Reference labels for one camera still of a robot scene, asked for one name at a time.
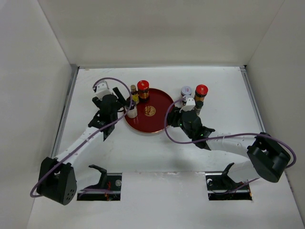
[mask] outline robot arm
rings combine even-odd
[[[258,136],[224,137],[196,142],[200,139],[228,134],[203,126],[194,110],[185,111],[174,107],[167,116],[167,123],[173,127],[180,127],[201,149],[222,150],[248,158],[249,160],[244,163],[229,164],[223,171],[223,176],[229,177],[235,183],[259,177],[276,183],[290,160],[290,155],[277,142]]]
[[[37,193],[50,198],[63,205],[68,204],[77,191],[86,187],[102,188],[105,185],[107,171],[96,165],[89,166],[85,172],[79,171],[82,159],[84,159],[95,143],[105,141],[114,130],[114,124],[103,129],[118,119],[118,110],[126,105],[126,101],[117,88],[113,91],[117,97],[110,93],[105,81],[100,82],[95,87],[96,97],[92,99],[93,103],[99,108],[93,119],[83,134],[64,152],[55,158],[45,158],[41,163],[39,180],[46,175],[54,166],[64,158],[68,157],[64,163],[60,164],[41,184],[37,187]]]

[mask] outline red bottle cap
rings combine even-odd
[[[196,92],[199,94],[199,95],[206,95],[208,94],[208,87],[203,85],[203,84],[200,84],[196,87]]]
[[[146,80],[141,80],[138,82],[138,89],[145,91],[149,88],[149,83]]]

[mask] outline white wall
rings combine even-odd
[[[284,0],[39,0],[81,66],[247,64]]]
[[[0,228],[26,228],[71,74],[36,0],[0,0]]]
[[[285,0],[247,71],[267,131],[296,152],[297,163],[287,172],[305,220],[304,0]]]

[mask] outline rectangular slot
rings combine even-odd
[[[226,193],[241,186],[243,183],[235,183],[229,177],[225,180],[221,177],[221,172],[210,172],[205,174],[208,198],[209,200],[252,200],[252,194],[249,185],[239,190]]]
[[[122,174],[107,174],[107,180],[105,186],[102,189],[110,190],[112,193],[106,194],[105,192],[79,191],[77,193],[78,201],[119,201],[121,200],[121,187],[122,187]]]

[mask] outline red lid jar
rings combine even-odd
[[[203,85],[203,84],[200,84],[196,87],[196,90],[195,90],[195,97],[194,97],[194,100],[195,101],[204,101],[204,98],[205,96],[208,94],[208,87]]]
[[[149,83],[146,80],[140,80],[137,84],[139,91],[139,98],[142,102],[149,99]]]

